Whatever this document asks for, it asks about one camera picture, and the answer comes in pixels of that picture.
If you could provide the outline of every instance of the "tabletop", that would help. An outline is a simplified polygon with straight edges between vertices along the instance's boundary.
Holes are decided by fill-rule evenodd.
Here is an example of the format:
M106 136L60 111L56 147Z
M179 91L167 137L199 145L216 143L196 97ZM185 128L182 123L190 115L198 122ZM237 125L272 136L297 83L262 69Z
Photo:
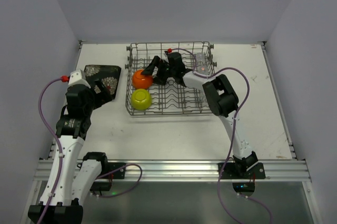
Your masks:
M77 69L85 65L122 68L115 100L93 111L92 125L81 150L105 152L108 159L215 160L227 155L230 140L221 121L203 116L130 116L125 107L129 44L83 44ZM215 44L216 70L236 67L249 79L250 96L240 123L260 160L292 159L267 65L260 45ZM246 85L236 72L225 72L240 100Z

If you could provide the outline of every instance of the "red connector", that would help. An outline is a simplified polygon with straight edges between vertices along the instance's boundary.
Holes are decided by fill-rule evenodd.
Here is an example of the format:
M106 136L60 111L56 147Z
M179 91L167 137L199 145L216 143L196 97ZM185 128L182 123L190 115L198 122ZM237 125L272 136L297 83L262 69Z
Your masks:
M67 83L69 82L69 77L66 75L61 76L62 82Z

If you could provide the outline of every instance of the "gray wall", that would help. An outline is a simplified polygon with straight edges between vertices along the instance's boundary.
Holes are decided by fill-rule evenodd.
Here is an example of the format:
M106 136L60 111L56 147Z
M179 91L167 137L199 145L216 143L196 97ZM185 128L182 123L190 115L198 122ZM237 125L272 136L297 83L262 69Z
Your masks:
M78 39L265 41L290 0L58 0Z
M337 0L292 0L267 43L295 150L325 223L336 223Z
M0 5L0 223L7 224L19 223L38 158L51 144L37 111L39 93L74 68L78 42L56 0ZM43 102L52 125L64 101L61 85L53 85Z

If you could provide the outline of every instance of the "metal wire rack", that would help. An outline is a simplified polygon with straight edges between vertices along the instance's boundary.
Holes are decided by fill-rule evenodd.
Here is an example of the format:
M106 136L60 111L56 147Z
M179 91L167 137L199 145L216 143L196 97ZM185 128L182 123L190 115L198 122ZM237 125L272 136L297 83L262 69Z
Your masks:
M132 85L132 76L139 70L146 68L153 57L158 55L163 59L164 51L169 48L184 48L193 54L204 53L209 74L214 73L216 62L213 62L211 49L214 45L209 42L157 42L157 43L132 43L126 47L130 52L125 106L130 115L203 115L211 113L207 103L201 98L200 91L183 87L169 79L166 85L152 85L148 91L152 97L152 105L145 111L135 110L131 106L131 94L135 91ZM179 51L186 67L193 68L194 61L189 53Z

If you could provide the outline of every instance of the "purple cable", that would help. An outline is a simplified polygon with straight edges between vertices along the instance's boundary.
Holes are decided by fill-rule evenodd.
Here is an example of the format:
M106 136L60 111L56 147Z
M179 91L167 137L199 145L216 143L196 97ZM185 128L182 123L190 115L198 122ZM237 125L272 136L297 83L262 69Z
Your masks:
M232 138L231 138L230 149L229 149L227 158L226 158L225 162L223 163L223 165L222 165L222 167L221 167L221 170L220 170L220 172L219 172L219 178L218 178L218 180L217 180L217 196L218 196L218 198L219 198L220 204L222 205L222 207L223 207L223 209L226 211L226 213L227 213L233 220L235 220L236 222L238 222L238 223L240 223L240 224L243 224L243 222L239 221L235 216L233 216L233 215L229 212L228 208L227 208L226 205L224 204L224 202L223 202L223 200L222 200L222 198L221 198L221 194L220 194L220 181L221 181L222 173L223 173L223 171L224 171L224 169L225 169L225 166L226 166L226 164L227 164L227 162L228 162L228 160L229 160L229 158L230 158L230 156L231 156L231 152L232 152L232 148L233 148L234 136L235 136L235 128L236 128L236 116L237 116L239 110L240 110L240 109L242 108L242 106L244 105L244 103L247 101L248 96L249 96L249 93L250 93L250 86L249 86L248 79L247 79L247 77L246 77L240 70L238 70L238 69L236 69L236 68L234 68L234 67L225 67L225 68L223 68L223 69L217 71L216 73L214 73L214 74L211 75L211 76L205 76L205 75L202 75L202 74L198 74L198 73L194 72L194 70L195 70L195 68L196 68L196 57L195 57L195 55L194 55L191 51L186 50L186 49L183 49L183 48L173 48L172 50L182 50L182 51L185 51L185 52L187 52L187 53L189 53L189 54L192 55L192 57L193 57L194 60L195 60L195 64L193 65L193 71L192 71L192 72L193 72L194 75L196 75L196 76L198 76L198 77L201 77L201 78L204 78L204 79L208 79L208 78L215 77L216 75L218 75L218 74L221 73L222 71L225 71L225 70L234 70L234 71L238 72L238 73L244 78L244 80L245 80L245 82L246 82L246 85L247 85L247 94L246 94L244 100L242 101L242 103L239 105L237 111L236 111L235 114L234 114L234 118L233 118L233 119L234 119L234 121L233 121L233 134L232 134ZM252 198L252 197L248 197L248 199L251 200L251 201L254 201L254 202L258 203L258 204L260 204L263 208L265 208L265 209L267 210L267 212L269 213L269 216L270 216L269 224L273 223L273 214L272 214L271 210L270 210L264 203L262 203L262 202L259 201L258 199L254 199L254 198Z
M43 94L45 93L45 91L47 90L47 88L48 88L50 85L52 85L53 83L55 83L55 82L57 82L57 81L61 81L61 80L62 80L61 78L57 78L57 79L52 80L51 82L49 82L49 83L46 85L46 87L43 88L43 90L42 90L42 92L41 92L41 94L40 94L40 97L38 98L38 112L39 112L39 114L40 114L41 120L42 120L42 122L45 124L45 126L47 127L47 129L49 130L49 132L52 134L52 136L54 137L54 139L56 140L57 147L58 147L58 149L59 149L60 154L62 154L62 146L61 146L61 143L60 143L60 141L59 141L57 135L55 134L54 130L51 128L51 126L48 124L48 122L47 122L46 119L44 118L44 115L43 115L43 113L42 113L42 108L41 108L41 106L42 106L42 97L43 97ZM58 164L58 171L57 171L55 183L54 183L54 185L53 185L53 187L52 187L52 190L51 190L51 194L53 194L53 193L55 192L56 187L57 187L57 184L58 184L58 181L59 181L60 176L61 176L62 160L63 160L63 158L60 157L60 161L59 161L59 164ZM43 212L42 212L42 214L41 214L41 216L40 216L40 218L39 218L37 224L41 224L41 222L42 222L42 220L43 220L43 218L44 218L44 216L45 216L45 214L46 214L46 212L47 212L47 209L48 209L48 207L49 207L49 205L50 205L50 203L51 203L51 201L52 201L52 197L53 197L53 196L50 196L50 197L48 198L47 203L46 203L46 205L45 205L45 207L44 207L44 209L43 209Z
M108 198L114 198L114 197L123 195L123 194L125 194L125 193L131 191L132 189L134 189L134 188L139 184L139 181L140 181L140 179L142 178L142 175L143 175L143 170L142 170L142 168L141 168L138 164L136 164L136 163L129 163L129 164L124 165L124 166L122 166L122 167L120 167L120 168L118 168L118 169L115 169L115 170L113 170L113 171L110 171L110 172L108 172L107 174L100 175L100 176L98 176L96 179L100 179L100 178L109 176L109 175L115 173L116 171L121 170L121 169L125 169L126 167L129 167L129 166L137 166L137 167L139 168L139 170L141 171L141 174L140 174L138 180L135 182L135 184L134 184L133 186L131 186L129 189L125 190L125 191L122 191L122 192L117 193L117 194L115 194L115 195L100 195L100 198L107 198L107 199L108 199Z

